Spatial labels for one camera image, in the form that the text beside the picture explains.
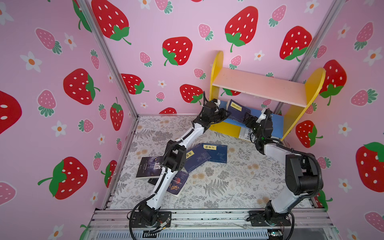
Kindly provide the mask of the navy book yellow label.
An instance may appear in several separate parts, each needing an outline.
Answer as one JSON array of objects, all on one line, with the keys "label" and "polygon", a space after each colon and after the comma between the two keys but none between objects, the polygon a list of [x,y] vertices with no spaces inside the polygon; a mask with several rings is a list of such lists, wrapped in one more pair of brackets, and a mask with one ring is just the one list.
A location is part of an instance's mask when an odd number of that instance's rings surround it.
[{"label": "navy book yellow label", "polygon": [[229,119],[234,120],[238,123],[243,123],[246,115],[251,114],[251,110],[243,105],[237,103],[234,100],[230,100],[226,104],[226,110],[230,112]]},{"label": "navy book yellow label", "polygon": [[185,170],[190,174],[199,166],[211,159],[208,151],[203,147],[203,144],[198,144],[187,152]]}]

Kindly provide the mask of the white book black spanish text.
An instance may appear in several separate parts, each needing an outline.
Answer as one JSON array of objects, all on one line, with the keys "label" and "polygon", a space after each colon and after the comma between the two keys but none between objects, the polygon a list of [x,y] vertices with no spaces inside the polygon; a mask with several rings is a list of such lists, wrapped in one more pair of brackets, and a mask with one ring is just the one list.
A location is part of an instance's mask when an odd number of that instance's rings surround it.
[{"label": "white book black spanish text", "polygon": [[240,133],[239,133],[239,139],[246,140],[249,142],[254,142],[256,140],[253,131],[249,128],[241,127]]}]

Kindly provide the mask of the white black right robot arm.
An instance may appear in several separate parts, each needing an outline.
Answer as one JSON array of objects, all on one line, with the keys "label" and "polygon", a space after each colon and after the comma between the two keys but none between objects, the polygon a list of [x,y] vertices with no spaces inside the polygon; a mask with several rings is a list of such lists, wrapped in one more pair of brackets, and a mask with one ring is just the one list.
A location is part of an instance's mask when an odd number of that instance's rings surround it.
[{"label": "white black right robot arm", "polygon": [[267,203],[263,213],[247,217],[248,222],[276,225],[302,200],[319,193],[324,186],[322,170],[314,155],[287,148],[280,140],[272,138],[273,122],[269,109],[258,118],[246,113],[244,124],[252,131],[250,140],[260,154],[285,163],[284,189]]}]

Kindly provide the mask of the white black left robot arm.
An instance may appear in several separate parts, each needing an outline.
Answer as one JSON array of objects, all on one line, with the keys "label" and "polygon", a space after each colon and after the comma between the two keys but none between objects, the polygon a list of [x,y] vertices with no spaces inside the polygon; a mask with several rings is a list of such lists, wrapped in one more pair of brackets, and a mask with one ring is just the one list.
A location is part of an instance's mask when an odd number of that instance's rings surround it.
[{"label": "white black left robot arm", "polygon": [[224,108],[220,108],[220,100],[213,99],[204,102],[201,112],[192,121],[191,128],[175,141],[168,141],[164,155],[161,158],[161,174],[151,192],[151,195],[138,203],[130,216],[130,223],[138,215],[146,226],[154,226],[158,220],[160,208],[166,191],[174,176],[183,169],[187,160],[187,149],[211,125],[221,123],[230,116]]}]

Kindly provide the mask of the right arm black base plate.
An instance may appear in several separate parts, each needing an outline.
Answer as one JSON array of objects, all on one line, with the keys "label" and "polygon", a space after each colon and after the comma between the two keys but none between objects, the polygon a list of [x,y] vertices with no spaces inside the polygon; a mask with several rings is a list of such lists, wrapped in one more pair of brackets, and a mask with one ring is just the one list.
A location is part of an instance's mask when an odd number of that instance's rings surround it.
[{"label": "right arm black base plate", "polygon": [[287,213],[278,214],[269,211],[249,211],[246,221],[253,227],[290,227],[292,225]]}]

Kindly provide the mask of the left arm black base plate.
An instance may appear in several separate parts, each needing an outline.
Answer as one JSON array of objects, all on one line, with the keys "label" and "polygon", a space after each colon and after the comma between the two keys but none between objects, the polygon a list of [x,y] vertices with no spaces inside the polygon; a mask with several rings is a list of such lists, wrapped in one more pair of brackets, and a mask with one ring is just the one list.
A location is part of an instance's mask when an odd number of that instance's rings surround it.
[{"label": "left arm black base plate", "polygon": [[170,227],[171,219],[172,212],[169,211],[160,211],[151,217],[140,212],[134,212],[130,217],[130,226],[132,228]]}]

